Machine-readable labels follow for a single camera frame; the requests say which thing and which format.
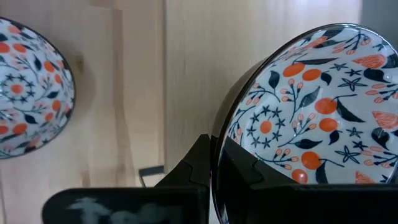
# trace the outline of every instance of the patterned bowl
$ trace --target patterned bowl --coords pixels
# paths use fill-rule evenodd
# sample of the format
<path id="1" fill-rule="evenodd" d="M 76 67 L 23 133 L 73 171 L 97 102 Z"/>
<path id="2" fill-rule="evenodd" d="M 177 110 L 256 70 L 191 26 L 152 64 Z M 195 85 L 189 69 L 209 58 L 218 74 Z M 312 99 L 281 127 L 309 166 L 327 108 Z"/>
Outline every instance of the patterned bowl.
<path id="1" fill-rule="evenodd" d="M 0 159 L 51 141 L 75 104 L 73 75 L 61 53 L 34 30 L 0 17 Z"/>
<path id="2" fill-rule="evenodd" d="M 397 52 L 367 27 L 332 24 L 296 37 L 228 93 L 213 126 L 213 172 L 228 137 L 301 184 L 389 183 L 397 74 Z"/>

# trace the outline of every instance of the blue star motif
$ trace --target blue star motif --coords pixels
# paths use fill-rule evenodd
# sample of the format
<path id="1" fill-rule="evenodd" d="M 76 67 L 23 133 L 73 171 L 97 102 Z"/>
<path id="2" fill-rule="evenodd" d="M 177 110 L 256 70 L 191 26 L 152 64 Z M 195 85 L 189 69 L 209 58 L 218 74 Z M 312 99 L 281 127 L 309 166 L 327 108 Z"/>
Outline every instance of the blue star motif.
<path id="1" fill-rule="evenodd" d="M 361 74 L 359 74 L 359 72 L 362 72 L 362 70 L 356 71 L 356 70 L 351 69 L 351 71 L 345 72 L 345 74 L 349 74 L 349 76 L 352 77 L 353 75 L 361 75 Z"/>
<path id="2" fill-rule="evenodd" d="M 363 151 L 363 148 L 368 147 L 368 146 L 362 145 L 362 141 L 360 141 L 360 142 L 354 142 L 354 141 L 353 141 L 353 143 L 354 143 L 354 145 L 355 145 L 354 148 L 358 147 L 358 148 L 360 148 L 362 151 Z"/>
<path id="3" fill-rule="evenodd" d="M 261 142 L 259 141 L 260 136 L 258 136 L 257 138 L 253 137 L 253 142 L 251 143 L 251 145 L 254 145 L 254 147 L 257 147 L 257 144 L 260 144 Z"/>
<path id="4" fill-rule="evenodd" d="M 268 141 L 268 139 L 267 139 L 267 137 L 266 137 L 266 139 L 265 139 L 265 141 L 263 141 L 261 144 L 263 144 L 264 145 L 264 149 L 266 148 L 266 147 L 270 147 L 269 146 L 269 143 L 271 142 L 272 140 L 269 140 Z"/>
<path id="5" fill-rule="evenodd" d="M 361 138 L 361 136 L 359 136 L 359 134 L 362 134 L 362 133 L 363 133 L 363 131 L 357 131 L 356 128 L 353 128 L 352 130 L 346 129 L 346 131 L 349 132 L 349 136 L 350 136 L 350 137 L 356 136 L 356 137 L 358 137 L 358 138 Z"/>
<path id="6" fill-rule="evenodd" d="M 267 107 L 265 107 L 265 106 L 262 106 L 262 111 L 261 111 L 261 113 L 260 114 L 264 114 L 264 116 L 267 116 L 267 112 L 270 112 L 270 109 L 268 109 L 269 108 L 269 105 L 267 106 Z"/>
<path id="7" fill-rule="evenodd" d="M 253 125 L 250 127 L 250 129 L 247 129 L 247 131 L 248 131 L 248 135 L 247 136 L 252 136 L 252 137 L 254 137 L 253 136 L 253 132 L 255 132 L 256 131 L 256 129 L 253 129 Z"/>
<path id="8" fill-rule="evenodd" d="M 278 129 L 280 129 L 281 126 L 285 126 L 284 122 L 286 119 L 280 120 L 280 118 L 278 118 L 278 123 L 276 123 L 276 126 L 279 126 Z"/>
<path id="9" fill-rule="evenodd" d="M 349 88 L 350 88 L 351 91 L 355 91 L 355 87 L 356 87 L 356 86 L 368 86 L 368 85 L 366 85 L 366 84 L 358 83 L 358 82 L 361 80 L 361 78 L 356 78 L 356 79 L 354 79 L 354 80 L 352 80 L 352 81 L 350 81 L 350 80 L 348 80 L 348 79 L 346 79 L 346 78 L 341 78 L 341 79 L 342 79 L 345 83 L 343 83 L 343 84 L 341 84 L 341 85 L 338 85 L 338 87 L 349 86 Z"/>
<path id="10" fill-rule="evenodd" d="M 274 115 L 272 115 L 272 117 L 275 117 L 275 116 L 277 116 L 277 117 L 279 117 L 279 113 L 280 112 L 282 112 L 282 110 L 278 110 L 278 107 L 274 110 L 274 111 L 271 111 Z"/>
<path id="11" fill-rule="evenodd" d="M 336 64 L 336 63 L 334 63 L 334 65 L 335 66 L 333 66 L 333 67 L 331 67 L 331 68 L 329 68 L 329 69 L 337 69 L 338 71 L 340 71 L 340 69 L 342 69 L 342 68 L 348 68 L 347 66 L 346 66 L 346 64 L 347 63 L 342 63 L 341 65 L 338 65 L 338 64 Z"/>
<path id="12" fill-rule="evenodd" d="M 276 141 L 279 141 L 279 137 L 282 137 L 281 134 L 279 134 L 279 130 L 276 133 L 272 133 L 274 135 L 274 137 L 272 137 L 272 139 L 276 139 Z"/>
<path id="13" fill-rule="evenodd" d="M 343 158 L 343 162 L 347 162 L 348 159 L 351 159 L 352 161 L 354 161 L 355 163 L 359 164 L 358 160 L 355 159 L 355 156 L 360 155 L 361 153 L 359 152 L 350 152 L 348 150 L 347 146 L 344 146 L 344 152 L 343 151 L 335 151 L 337 154 L 344 156 Z"/>
<path id="14" fill-rule="evenodd" d="M 256 115 L 256 113 L 253 113 L 253 117 L 250 118 L 250 120 L 253 120 L 253 124 L 254 124 L 254 122 L 256 122 L 256 121 L 259 121 L 259 116 L 260 116 L 260 114 L 257 114 L 257 115 Z"/>

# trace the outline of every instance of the orange fruit pattern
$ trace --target orange fruit pattern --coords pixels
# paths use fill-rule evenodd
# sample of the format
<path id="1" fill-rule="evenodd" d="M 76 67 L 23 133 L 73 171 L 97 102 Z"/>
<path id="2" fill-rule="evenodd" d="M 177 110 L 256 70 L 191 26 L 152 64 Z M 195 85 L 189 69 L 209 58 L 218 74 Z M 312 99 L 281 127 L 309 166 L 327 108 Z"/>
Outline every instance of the orange fruit pattern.
<path id="1" fill-rule="evenodd" d="M 284 77 L 292 77 L 294 75 L 299 74 L 302 70 L 304 70 L 305 65 L 301 62 L 294 63 L 293 65 L 289 65 L 284 70 Z"/>
<path id="2" fill-rule="evenodd" d="M 21 33 L 21 31 L 18 29 L 18 27 L 14 26 L 14 25 L 9 25 L 8 31 L 12 34 L 20 34 Z"/>
<path id="3" fill-rule="evenodd" d="M 0 126 L 0 134 L 6 134 L 8 132 L 7 126 Z"/>
<path id="4" fill-rule="evenodd" d="M 26 53 L 26 48 L 22 44 L 13 44 L 12 47 L 20 53 Z"/>
<path id="5" fill-rule="evenodd" d="M 53 118 L 53 113 L 48 113 L 47 115 L 45 115 L 45 121 L 51 121 L 52 120 L 52 118 Z"/>
<path id="6" fill-rule="evenodd" d="M 308 182 L 308 175 L 307 173 L 302 170 L 302 169 L 295 169 L 292 172 L 292 178 L 300 183 L 300 184 L 306 184 Z"/>
<path id="7" fill-rule="evenodd" d="M 304 72 L 303 74 L 303 79 L 305 81 L 312 81 L 312 80 L 316 80 L 317 78 L 319 78 L 319 76 L 321 75 L 322 71 L 319 69 L 309 69 L 307 71 Z"/>
<path id="8" fill-rule="evenodd" d="M 318 167 L 321 166 L 320 158 L 315 152 L 304 152 L 301 155 L 301 161 L 303 163 L 303 166 L 310 170 L 316 170 Z"/>
<path id="9" fill-rule="evenodd" d="M 54 100 L 52 103 L 52 109 L 58 111 L 61 108 L 61 102 L 59 100 Z"/>
<path id="10" fill-rule="evenodd" d="M 338 127 L 338 123 L 333 118 L 323 118 L 319 122 L 319 128 L 322 131 L 330 132 L 336 130 Z"/>
<path id="11" fill-rule="evenodd" d="M 367 68 L 379 68 L 386 62 L 386 57 L 381 54 L 369 55 L 366 57 L 361 57 L 354 59 L 353 62 L 363 65 Z"/>
<path id="12" fill-rule="evenodd" d="M 383 129 L 393 129 L 398 126 L 398 117 L 392 113 L 373 111 L 372 114 L 377 124 Z"/>
<path id="13" fill-rule="evenodd" d="M 54 72 L 54 66 L 52 66 L 51 62 L 49 61 L 45 61 L 44 62 L 44 68 L 48 71 L 48 72 Z"/>
<path id="14" fill-rule="evenodd" d="M 10 52 L 10 46 L 6 43 L 0 42 L 0 53 L 8 53 Z"/>
<path id="15" fill-rule="evenodd" d="M 58 75 L 58 74 L 55 75 L 55 82 L 58 83 L 58 84 L 62 83 L 60 75 Z"/>
<path id="16" fill-rule="evenodd" d="M 20 94 L 23 90 L 24 88 L 20 84 L 13 84 L 11 86 L 11 91 L 15 94 Z"/>
<path id="17" fill-rule="evenodd" d="M 17 124 L 15 127 L 12 129 L 12 132 L 14 134 L 24 134 L 27 129 L 26 124 Z"/>
<path id="18" fill-rule="evenodd" d="M 272 123 L 270 121 L 263 121 L 260 125 L 260 131 L 264 134 L 267 134 L 272 129 Z"/>
<path id="19" fill-rule="evenodd" d="M 331 98 L 322 98 L 315 103 L 315 109 L 321 114 L 331 114 L 337 109 L 337 102 Z"/>

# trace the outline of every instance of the pink flower bud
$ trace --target pink flower bud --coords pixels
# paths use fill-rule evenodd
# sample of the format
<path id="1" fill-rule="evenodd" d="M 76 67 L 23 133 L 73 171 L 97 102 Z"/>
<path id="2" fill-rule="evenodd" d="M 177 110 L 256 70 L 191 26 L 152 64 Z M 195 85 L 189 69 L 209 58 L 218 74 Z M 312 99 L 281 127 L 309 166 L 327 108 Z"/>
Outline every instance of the pink flower bud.
<path id="1" fill-rule="evenodd" d="M 375 102 L 375 103 L 382 103 L 382 102 L 384 102 L 384 100 L 383 100 L 383 98 L 381 98 L 381 97 L 379 96 L 379 97 L 377 97 L 376 99 L 374 99 L 373 102 Z"/>
<path id="2" fill-rule="evenodd" d="M 282 153 L 282 149 L 277 149 L 275 154 L 277 154 L 278 156 Z"/>
<path id="3" fill-rule="evenodd" d="M 379 92 L 377 91 L 377 90 L 369 90 L 369 91 L 367 91 L 365 94 L 366 95 L 376 95 L 376 94 L 378 94 Z"/>
<path id="4" fill-rule="evenodd" d="M 373 155 L 373 153 L 372 153 L 371 151 L 368 151 L 368 150 L 363 150 L 363 151 L 361 152 L 361 154 L 362 154 L 362 155 L 365 155 L 365 156 L 372 156 L 372 155 Z"/>
<path id="5" fill-rule="evenodd" d="M 355 53 L 355 50 L 347 50 L 347 52 L 346 52 L 346 54 L 348 54 L 348 55 L 351 55 L 351 54 L 354 54 Z"/>
<path id="6" fill-rule="evenodd" d="M 388 168 L 391 167 L 390 164 L 388 164 L 388 162 L 383 162 L 383 163 L 381 164 L 381 166 L 382 166 L 383 168 L 386 168 L 386 169 L 388 169 Z"/>
<path id="7" fill-rule="evenodd" d="M 367 165 L 367 166 L 373 166 L 373 165 L 374 165 L 374 163 L 373 163 L 373 161 L 372 161 L 371 159 L 366 159 L 366 160 L 363 162 L 363 164 L 365 164 L 365 165 Z"/>
<path id="8" fill-rule="evenodd" d="M 289 165 L 289 164 L 285 164 L 285 165 L 283 165 L 283 166 L 284 166 L 284 168 L 287 169 L 287 170 L 291 170 L 291 169 L 292 169 L 292 166 Z"/>
<path id="9" fill-rule="evenodd" d="M 313 120 L 316 117 L 315 113 L 310 113 L 310 116 L 308 116 L 309 120 Z"/>
<path id="10" fill-rule="evenodd" d="M 313 129 L 315 129 L 317 127 L 317 125 L 316 124 L 310 124 L 310 126 L 308 127 L 310 130 L 313 130 Z"/>
<path id="11" fill-rule="evenodd" d="M 384 88 L 384 87 L 386 87 L 385 84 L 374 84 L 374 85 L 372 86 L 372 88 Z"/>
<path id="12" fill-rule="evenodd" d="M 298 114 L 298 120 L 299 120 L 299 121 L 304 120 L 304 115 L 303 115 L 302 113 L 299 113 L 299 114 Z"/>
<path id="13" fill-rule="evenodd" d="M 370 148 L 371 148 L 371 150 L 374 151 L 374 152 L 382 152 L 382 151 L 383 151 L 382 148 L 377 147 L 377 146 L 371 146 Z"/>
<path id="14" fill-rule="evenodd" d="M 259 97 L 256 97 L 256 98 L 253 100 L 253 103 L 254 103 L 254 104 L 257 104 L 259 101 L 260 101 L 260 98 L 259 98 Z"/>
<path id="15" fill-rule="evenodd" d="M 286 156 L 288 156 L 288 155 L 290 154 L 290 149 L 289 149 L 289 148 L 285 149 L 284 154 L 285 154 Z"/>
<path id="16" fill-rule="evenodd" d="M 292 162 L 298 162 L 299 158 L 297 156 L 292 157 Z"/>
<path id="17" fill-rule="evenodd" d="M 285 88 L 280 89 L 280 93 L 281 93 L 281 94 L 285 94 L 286 92 L 287 92 L 287 90 L 286 90 Z"/>
<path id="18" fill-rule="evenodd" d="M 297 84 L 297 89 L 301 90 L 303 88 L 304 84 L 302 82 L 299 82 Z"/>
<path id="19" fill-rule="evenodd" d="M 288 102 L 288 101 L 291 101 L 291 99 L 288 96 L 283 96 L 282 97 L 282 101 L 283 102 Z"/>

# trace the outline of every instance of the wooden surface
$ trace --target wooden surface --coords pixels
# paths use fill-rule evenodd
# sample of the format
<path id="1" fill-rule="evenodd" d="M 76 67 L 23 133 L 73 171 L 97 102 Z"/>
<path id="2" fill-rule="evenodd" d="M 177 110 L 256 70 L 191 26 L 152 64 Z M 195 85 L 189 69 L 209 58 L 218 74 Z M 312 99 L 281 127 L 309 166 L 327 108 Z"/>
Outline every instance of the wooden surface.
<path id="1" fill-rule="evenodd" d="M 65 54 L 77 102 L 48 146 L 0 161 L 0 224 L 41 223 L 59 190 L 136 185 L 139 168 L 164 158 L 171 169 L 251 65 L 308 29 L 358 22 L 360 9 L 360 0 L 2 0 L 0 15 Z"/>
<path id="2" fill-rule="evenodd" d="M 360 0 L 167 0 L 165 161 L 210 133 L 232 84 L 309 29 L 359 22 Z"/>
<path id="3" fill-rule="evenodd" d="M 161 0 L 2 0 L 0 15 L 46 36 L 76 79 L 70 123 L 47 146 L 0 161 L 0 224 L 41 223 L 70 187 L 135 186 L 163 164 Z"/>

